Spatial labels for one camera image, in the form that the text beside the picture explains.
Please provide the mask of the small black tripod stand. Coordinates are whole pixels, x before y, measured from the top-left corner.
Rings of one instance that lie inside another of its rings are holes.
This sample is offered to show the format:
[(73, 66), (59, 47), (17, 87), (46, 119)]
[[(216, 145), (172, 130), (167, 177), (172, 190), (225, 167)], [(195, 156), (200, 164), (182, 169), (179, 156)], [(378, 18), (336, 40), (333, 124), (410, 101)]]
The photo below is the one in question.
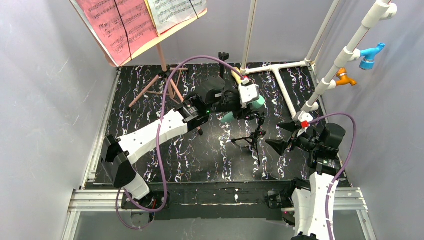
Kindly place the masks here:
[(258, 142), (261, 137), (264, 137), (266, 135), (266, 131), (262, 130), (262, 126), (265, 123), (266, 114), (265, 112), (259, 112), (259, 111), (253, 111), (249, 115), (245, 116), (243, 119), (246, 121), (251, 121), (256, 119), (257, 120), (257, 128), (254, 132), (250, 133), (250, 136), (247, 137), (241, 137), (241, 138), (232, 138), (231, 142), (236, 143), (237, 141), (246, 141), (252, 149), (256, 152), (257, 157), (259, 157), (259, 150), (258, 150)]

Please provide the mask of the green microphone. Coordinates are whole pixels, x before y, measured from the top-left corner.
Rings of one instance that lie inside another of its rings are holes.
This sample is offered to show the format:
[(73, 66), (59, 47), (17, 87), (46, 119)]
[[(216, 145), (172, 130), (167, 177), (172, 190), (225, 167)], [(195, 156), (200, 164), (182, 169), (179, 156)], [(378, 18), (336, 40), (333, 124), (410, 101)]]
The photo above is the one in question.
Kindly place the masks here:
[(247, 105), (246, 108), (228, 112), (221, 120), (221, 123), (229, 123), (234, 120), (250, 120), (258, 112), (258, 109), (265, 105), (265, 99), (259, 95), (259, 99)]

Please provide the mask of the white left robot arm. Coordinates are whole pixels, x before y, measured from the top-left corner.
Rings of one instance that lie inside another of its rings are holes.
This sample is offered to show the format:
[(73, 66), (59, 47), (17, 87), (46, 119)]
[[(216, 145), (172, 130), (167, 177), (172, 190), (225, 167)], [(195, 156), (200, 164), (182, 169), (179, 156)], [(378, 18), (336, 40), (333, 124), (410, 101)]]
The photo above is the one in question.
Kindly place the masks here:
[(153, 149), (160, 150), (161, 144), (205, 124), (212, 113), (231, 112), (234, 119), (240, 119), (240, 112), (258, 98), (254, 85), (239, 84), (235, 89), (225, 89), (225, 86), (222, 78), (214, 77), (149, 125), (118, 138), (105, 137), (100, 163), (112, 185), (141, 200), (150, 193), (150, 188), (133, 165), (143, 155)]

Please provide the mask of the cream yellow microphone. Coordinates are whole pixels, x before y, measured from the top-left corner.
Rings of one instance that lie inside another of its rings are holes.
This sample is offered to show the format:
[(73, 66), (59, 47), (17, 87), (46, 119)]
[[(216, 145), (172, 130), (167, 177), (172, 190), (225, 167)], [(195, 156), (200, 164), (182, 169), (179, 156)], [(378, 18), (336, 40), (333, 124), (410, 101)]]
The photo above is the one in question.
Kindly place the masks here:
[(236, 81), (237, 86), (245, 86), (250, 83), (250, 80), (247, 76), (241, 77), (241, 70), (238, 67), (235, 67), (234, 70), (231, 71), (231, 76)]

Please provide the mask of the right robot arm base mount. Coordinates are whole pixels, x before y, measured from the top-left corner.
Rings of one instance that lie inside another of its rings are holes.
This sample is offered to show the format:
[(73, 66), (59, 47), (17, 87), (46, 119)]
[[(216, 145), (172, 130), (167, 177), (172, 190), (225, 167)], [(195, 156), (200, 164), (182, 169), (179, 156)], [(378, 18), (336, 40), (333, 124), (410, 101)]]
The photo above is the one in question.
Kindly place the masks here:
[(286, 190), (269, 190), (266, 193), (265, 202), (270, 209), (282, 211), (282, 219), (286, 224), (295, 226), (295, 212), (287, 210), (293, 208), (294, 205)]

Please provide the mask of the black microphone stand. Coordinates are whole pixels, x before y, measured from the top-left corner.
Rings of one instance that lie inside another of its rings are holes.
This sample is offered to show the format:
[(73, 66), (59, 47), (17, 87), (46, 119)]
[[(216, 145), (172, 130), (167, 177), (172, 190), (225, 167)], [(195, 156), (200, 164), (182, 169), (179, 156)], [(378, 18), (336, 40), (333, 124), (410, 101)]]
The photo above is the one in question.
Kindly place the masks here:
[[(225, 62), (229, 59), (230, 54), (227, 52), (219, 52), (218, 53), (218, 59), (221, 60), (222, 62)], [(222, 78), (223, 80), (225, 79), (225, 66), (222, 63), (219, 63), (219, 77)]]

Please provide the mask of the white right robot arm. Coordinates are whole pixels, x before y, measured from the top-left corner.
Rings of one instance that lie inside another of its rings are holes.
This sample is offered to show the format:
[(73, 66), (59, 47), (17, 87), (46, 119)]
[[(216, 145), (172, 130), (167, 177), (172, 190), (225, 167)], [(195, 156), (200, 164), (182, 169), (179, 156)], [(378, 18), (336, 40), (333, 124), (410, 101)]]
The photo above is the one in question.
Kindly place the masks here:
[(335, 191), (342, 173), (338, 152), (346, 131), (327, 123), (321, 133), (313, 130), (308, 134), (303, 131), (308, 125), (280, 123), (278, 127), (292, 133), (290, 138), (266, 140), (280, 155), (294, 148), (307, 152), (307, 165), (313, 173), (308, 181), (295, 178), (279, 192), (268, 191), (265, 200), (271, 209), (294, 207), (294, 219), (288, 221), (294, 226), (294, 240), (332, 240)]

